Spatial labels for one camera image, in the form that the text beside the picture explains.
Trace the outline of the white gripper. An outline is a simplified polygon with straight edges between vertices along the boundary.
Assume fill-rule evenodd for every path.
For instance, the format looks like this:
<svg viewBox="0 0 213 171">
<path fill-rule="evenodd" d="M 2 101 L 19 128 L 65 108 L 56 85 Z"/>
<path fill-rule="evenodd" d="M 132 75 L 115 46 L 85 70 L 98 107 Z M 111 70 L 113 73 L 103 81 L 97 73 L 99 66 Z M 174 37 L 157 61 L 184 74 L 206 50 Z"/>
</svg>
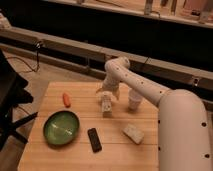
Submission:
<svg viewBox="0 0 213 171">
<path fill-rule="evenodd" d="M 114 80 L 105 79 L 102 84 L 102 88 L 96 90 L 97 93 L 101 93 L 104 91 L 115 92 L 114 95 L 117 100 L 120 98 L 120 90 L 119 90 L 119 82 Z"/>
</svg>

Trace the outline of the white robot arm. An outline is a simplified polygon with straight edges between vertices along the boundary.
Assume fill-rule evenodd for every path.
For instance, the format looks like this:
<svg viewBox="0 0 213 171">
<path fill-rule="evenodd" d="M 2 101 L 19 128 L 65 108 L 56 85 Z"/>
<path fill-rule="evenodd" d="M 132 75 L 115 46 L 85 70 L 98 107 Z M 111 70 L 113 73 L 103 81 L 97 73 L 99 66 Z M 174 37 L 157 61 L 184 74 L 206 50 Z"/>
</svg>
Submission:
<svg viewBox="0 0 213 171">
<path fill-rule="evenodd" d="M 129 70 L 126 57 L 105 63 L 101 89 L 119 95 L 119 84 L 130 87 L 129 107 L 143 99 L 158 108 L 159 171 L 213 171 L 207 112 L 202 100 L 185 89 L 172 90 Z"/>
</svg>

